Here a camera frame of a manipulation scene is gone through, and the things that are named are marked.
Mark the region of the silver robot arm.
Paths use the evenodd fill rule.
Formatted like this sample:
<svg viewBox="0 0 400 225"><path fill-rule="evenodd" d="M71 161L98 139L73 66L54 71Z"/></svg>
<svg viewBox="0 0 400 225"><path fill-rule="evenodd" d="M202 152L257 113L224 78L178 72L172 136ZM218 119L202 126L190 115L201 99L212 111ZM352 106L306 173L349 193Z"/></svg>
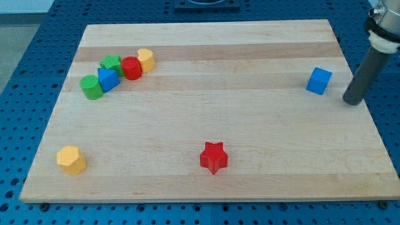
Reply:
<svg viewBox="0 0 400 225"><path fill-rule="evenodd" d="M369 1L371 8L364 29L371 46L382 53L394 54L399 49L399 0Z"/></svg>

